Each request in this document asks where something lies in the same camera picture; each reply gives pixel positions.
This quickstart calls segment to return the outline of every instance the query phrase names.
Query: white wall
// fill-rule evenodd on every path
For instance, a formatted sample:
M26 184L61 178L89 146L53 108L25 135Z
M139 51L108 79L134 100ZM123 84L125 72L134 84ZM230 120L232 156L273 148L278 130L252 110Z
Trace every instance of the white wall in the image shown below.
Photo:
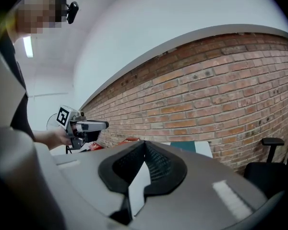
M75 108L143 62L224 33L288 36L273 0L117 0L92 29L74 70Z
M41 67L20 62L26 83L29 101L27 114L32 130L46 130L51 115L58 112L60 105L73 107L73 73L67 69ZM65 154L65 146L51 151L51 154Z

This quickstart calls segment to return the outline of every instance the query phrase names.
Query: person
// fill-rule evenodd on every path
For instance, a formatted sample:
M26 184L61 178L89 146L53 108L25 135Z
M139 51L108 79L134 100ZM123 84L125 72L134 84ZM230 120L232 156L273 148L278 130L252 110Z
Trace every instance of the person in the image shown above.
M15 42L31 34L42 33L46 27L56 27L66 18L66 0L19 0L8 13L0 27L0 52L17 80L26 89L18 62L15 59ZM32 131L27 117L28 95L26 94L12 119L11 127L27 133L33 141L48 146L51 150L60 145L71 145L65 130Z

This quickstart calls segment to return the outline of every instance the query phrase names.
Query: headset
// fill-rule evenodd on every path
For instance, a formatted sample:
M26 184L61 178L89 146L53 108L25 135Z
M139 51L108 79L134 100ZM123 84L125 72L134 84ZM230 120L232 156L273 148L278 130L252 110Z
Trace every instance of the headset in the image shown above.
M72 2L70 5L66 5L68 7L66 20L68 24L72 24L79 10L79 6L78 3L75 1Z

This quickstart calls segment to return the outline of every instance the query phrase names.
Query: red brick wall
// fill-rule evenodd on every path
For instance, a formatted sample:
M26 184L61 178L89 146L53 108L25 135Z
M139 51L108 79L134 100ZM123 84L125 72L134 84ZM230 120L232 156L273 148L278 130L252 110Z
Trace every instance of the red brick wall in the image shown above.
M227 34L194 41L130 71L85 108L107 120L99 141L207 140L214 158L242 170L265 160L263 137L280 137L274 161L288 149L288 39Z

